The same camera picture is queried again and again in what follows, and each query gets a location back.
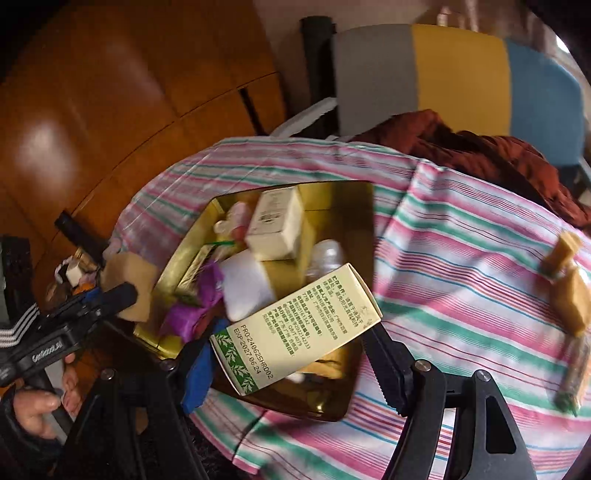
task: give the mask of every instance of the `striped tablecloth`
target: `striped tablecloth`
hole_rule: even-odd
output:
[[[538,273],[562,220],[527,200],[427,160],[368,144],[232,138],[148,183],[114,235],[164,268],[214,196],[318,180],[375,185],[374,294],[392,338],[442,371],[494,376],[542,479],[559,479],[591,433],[591,389],[579,417],[553,395],[565,335]],[[591,270],[591,242],[577,258]],[[262,478],[380,478],[404,419],[385,403],[365,359],[338,423],[302,421],[211,390],[193,420],[232,462]],[[431,478],[442,478],[453,431],[446,412]]]

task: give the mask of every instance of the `clear bottle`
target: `clear bottle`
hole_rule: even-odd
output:
[[[310,265],[306,271],[306,281],[312,283],[320,277],[342,267],[345,263],[343,249],[336,240],[322,240],[312,247]]]

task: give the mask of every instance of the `green leaf pattern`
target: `green leaf pattern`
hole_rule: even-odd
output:
[[[255,391],[256,383],[246,368],[246,365],[242,361],[242,357],[240,357],[240,354],[238,354],[236,351],[236,346],[228,334],[228,329],[222,330],[221,332],[216,333],[214,336],[216,338],[217,344],[220,347],[220,350],[223,353],[223,356],[228,362],[230,371],[234,374],[236,380],[238,380],[238,383],[240,383],[244,393],[248,394]]]

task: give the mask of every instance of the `chair backrest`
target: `chair backrest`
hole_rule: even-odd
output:
[[[583,98],[576,79],[530,48],[433,25],[373,25],[333,37],[341,135],[431,108],[454,130],[513,135],[556,166],[578,164]]]

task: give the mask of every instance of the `white box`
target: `white box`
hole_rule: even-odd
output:
[[[363,279],[345,264],[210,342],[236,392],[248,395],[343,346],[381,317]]]
[[[245,242],[259,261],[295,258],[304,209],[297,187],[261,194]]]

